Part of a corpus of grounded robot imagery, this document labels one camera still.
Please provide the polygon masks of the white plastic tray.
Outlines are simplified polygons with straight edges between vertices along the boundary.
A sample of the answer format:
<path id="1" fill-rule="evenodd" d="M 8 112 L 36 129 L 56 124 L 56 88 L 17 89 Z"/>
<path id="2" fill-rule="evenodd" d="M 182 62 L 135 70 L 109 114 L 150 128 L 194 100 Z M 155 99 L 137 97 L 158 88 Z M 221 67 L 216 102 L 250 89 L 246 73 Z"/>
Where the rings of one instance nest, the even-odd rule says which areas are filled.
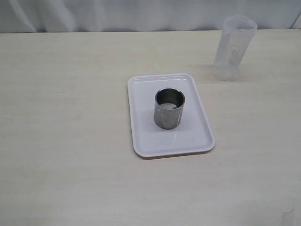
<path id="1" fill-rule="evenodd" d="M 175 88 L 185 96 L 179 126 L 166 130 L 154 121 L 155 95 Z M 144 158 L 205 153 L 215 138 L 192 76 L 185 73 L 135 76 L 127 83 L 134 151 Z"/>

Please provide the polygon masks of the white backdrop curtain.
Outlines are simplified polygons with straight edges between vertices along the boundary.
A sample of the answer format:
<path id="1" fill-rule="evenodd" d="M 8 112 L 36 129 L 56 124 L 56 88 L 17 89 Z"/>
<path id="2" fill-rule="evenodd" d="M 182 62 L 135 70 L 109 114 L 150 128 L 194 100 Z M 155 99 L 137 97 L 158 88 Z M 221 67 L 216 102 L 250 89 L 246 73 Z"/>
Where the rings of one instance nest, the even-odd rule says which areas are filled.
<path id="1" fill-rule="evenodd" d="M 148 32 L 219 30 L 241 15 L 259 29 L 299 29 L 298 0 L 3 0 L 0 31 Z"/>

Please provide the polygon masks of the clear plastic measuring beaker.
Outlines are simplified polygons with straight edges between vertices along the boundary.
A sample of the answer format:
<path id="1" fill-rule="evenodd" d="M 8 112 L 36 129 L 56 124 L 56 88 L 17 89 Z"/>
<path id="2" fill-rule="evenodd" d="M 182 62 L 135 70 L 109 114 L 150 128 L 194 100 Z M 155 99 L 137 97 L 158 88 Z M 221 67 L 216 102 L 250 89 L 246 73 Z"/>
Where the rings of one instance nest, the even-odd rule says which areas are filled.
<path id="1" fill-rule="evenodd" d="M 257 23 L 246 16 L 225 18 L 212 68 L 217 79 L 228 81 L 236 75 L 257 28 Z"/>

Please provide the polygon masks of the stainless steel cup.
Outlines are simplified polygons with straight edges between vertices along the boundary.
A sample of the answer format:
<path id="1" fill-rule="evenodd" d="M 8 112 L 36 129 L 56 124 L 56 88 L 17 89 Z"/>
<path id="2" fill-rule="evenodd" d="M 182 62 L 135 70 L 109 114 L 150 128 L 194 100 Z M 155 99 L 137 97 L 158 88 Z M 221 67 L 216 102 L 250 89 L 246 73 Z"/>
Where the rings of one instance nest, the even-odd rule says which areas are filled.
<path id="1" fill-rule="evenodd" d="M 162 129 L 174 129 L 181 122 L 185 95 L 175 88 L 160 89 L 155 95 L 154 122 Z"/>

